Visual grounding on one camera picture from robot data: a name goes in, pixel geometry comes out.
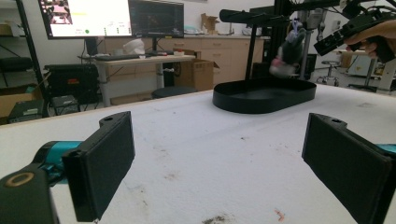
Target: table surface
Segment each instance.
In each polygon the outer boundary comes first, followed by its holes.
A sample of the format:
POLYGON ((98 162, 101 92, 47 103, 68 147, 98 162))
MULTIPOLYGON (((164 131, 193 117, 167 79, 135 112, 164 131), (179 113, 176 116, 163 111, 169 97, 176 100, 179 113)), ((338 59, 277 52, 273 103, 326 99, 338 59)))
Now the table surface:
MULTIPOLYGON (((318 85, 312 101, 245 115, 215 107, 212 94, 0 126, 0 176, 30 163, 49 141, 83 141, 99 119, 131 111, 136 156, 100 223, 355 223, 302 159, 308 114, 343 120, 373 143, 394 143, 396 98, 318 85)), ((68 187, 51 191, 61 222, 75 223, 68 187)), ((396 223, 395 202, 386 223, 396 223)))

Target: metal pole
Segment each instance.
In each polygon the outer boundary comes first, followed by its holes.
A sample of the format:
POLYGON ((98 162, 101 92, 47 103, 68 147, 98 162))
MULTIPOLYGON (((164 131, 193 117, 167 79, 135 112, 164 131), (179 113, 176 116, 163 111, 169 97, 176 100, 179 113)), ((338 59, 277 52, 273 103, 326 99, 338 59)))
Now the metal pole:
POLYGON ((306 58, 308 56, 309 42, 311 42, 312 33, 314 33, 314 31, 312 31, 312 30, 307 30, 306 31, 305 42, 304 42, 304 50, 303 50, 303 62, 301 64, 301 68, 300 68, 300 79, 301 80, 304 80, 305 67, 306 67, 306 58))

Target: wooden cabinet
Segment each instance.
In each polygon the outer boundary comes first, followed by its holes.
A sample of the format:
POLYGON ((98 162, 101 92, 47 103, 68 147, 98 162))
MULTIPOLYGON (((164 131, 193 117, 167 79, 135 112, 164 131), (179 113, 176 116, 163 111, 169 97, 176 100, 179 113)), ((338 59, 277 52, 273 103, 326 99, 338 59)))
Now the wooden cabinet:
MULTIPOLYGON (((109 38, 100 45, 101 52, 111 53, 132 38, 109 38)), ((152 40, 143 38, 145 49, 151 49, 152 40)), ((245 79, 248 64, 249 36, 194 36, 181 39, 160 39, 157 49, 192 49, 201 52, 201 59, 215 62, 218 68, 214 71, 214 85, 245 79)), ((264 40, 257 38, 253 54, 253 62, 262 61, 264 40)))

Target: black tray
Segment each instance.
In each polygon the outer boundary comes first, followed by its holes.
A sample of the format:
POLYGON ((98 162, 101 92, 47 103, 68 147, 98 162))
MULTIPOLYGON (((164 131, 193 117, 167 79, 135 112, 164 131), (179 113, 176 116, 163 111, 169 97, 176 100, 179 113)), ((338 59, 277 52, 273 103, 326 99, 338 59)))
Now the black tray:
POLYGON ((221 83, 214 88, 213 105, 242 114, 265 114, 315 98, 317 85, 275 77, 221 83))

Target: monitor screen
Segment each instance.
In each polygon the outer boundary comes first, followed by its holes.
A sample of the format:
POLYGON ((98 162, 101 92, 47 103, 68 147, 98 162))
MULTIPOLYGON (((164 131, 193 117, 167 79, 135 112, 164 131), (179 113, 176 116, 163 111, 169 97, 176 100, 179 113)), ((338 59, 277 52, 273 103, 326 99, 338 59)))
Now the monitor screen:
POLYGON ((133 37, 184 37, 184 4, 129 0, 133 37))
POLYGON ((38 0, 48 39, 131 36, 128 0, 38 0))

